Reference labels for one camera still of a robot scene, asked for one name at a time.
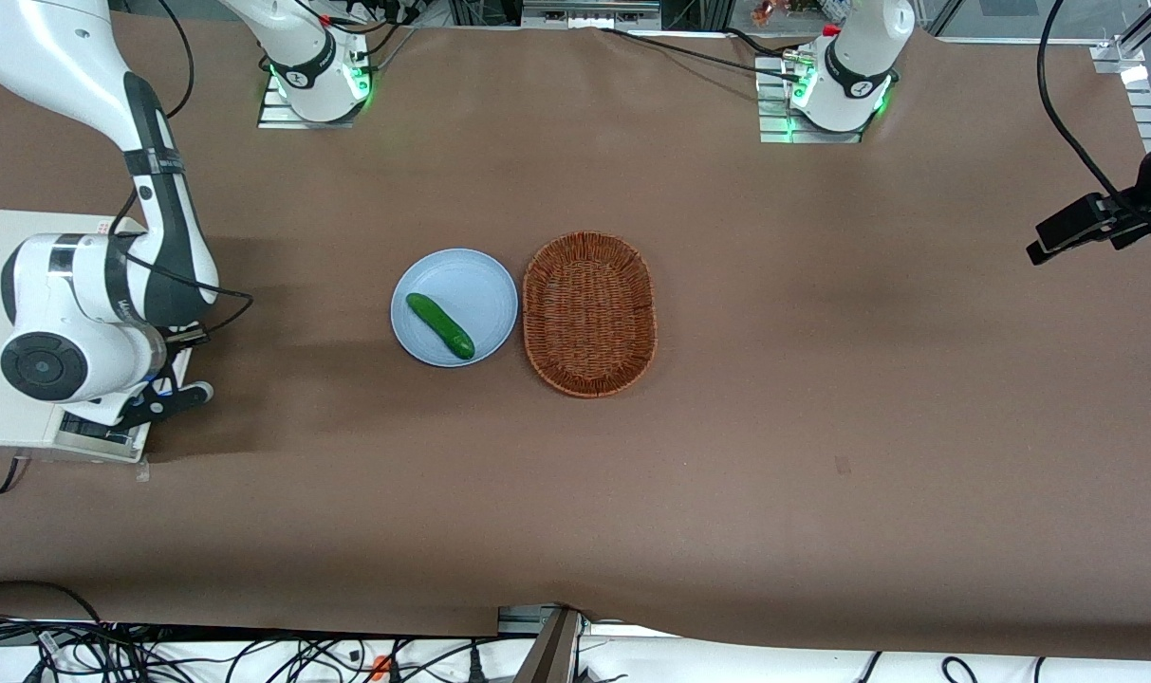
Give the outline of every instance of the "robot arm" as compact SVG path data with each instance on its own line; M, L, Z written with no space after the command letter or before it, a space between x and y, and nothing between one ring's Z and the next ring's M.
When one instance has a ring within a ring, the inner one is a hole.
M132 174L147 233L75 256L73 284L84 313L112 324L198 320L214 293L161 276L120 252L216 284L166 114L153 88L120 56L106 0L0 0L0 83L106 135Z
M916 25L908 0L854 0L836 36L800 47L813 63L796 67L803 78L791 104L825 130L862 128L892 84L892 64Z
M297 0L220 0L258 38L283 97L306 121L344 121L371 94L363 35L327 28Z
M33 399L128 425L129 400L166 367L158 328L190 325L215 299L127 258L216 284L166 114L120 56L106 0L0 0L0 83L115 143L148 222L144 234L38 234L17 248L2 270L14 322L2 374ZM180 405L208 396L200 389Z

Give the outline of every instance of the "wicker basket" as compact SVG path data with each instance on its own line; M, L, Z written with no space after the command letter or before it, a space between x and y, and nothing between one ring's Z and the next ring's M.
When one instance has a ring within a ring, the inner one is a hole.
M654 288L639 251L611 234L564 234L524 273L524 350L555 389L617 394L655 357Z

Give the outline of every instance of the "plate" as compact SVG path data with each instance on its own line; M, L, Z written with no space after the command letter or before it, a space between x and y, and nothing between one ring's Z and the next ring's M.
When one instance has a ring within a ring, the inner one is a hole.
M426 295L470 334L474 358L458 358L406 305L412 291ZM496 259L475 250L424 256L403 273L389 302L389 324L406 354L437 367L462 367L494 354L516 325L516 282Z

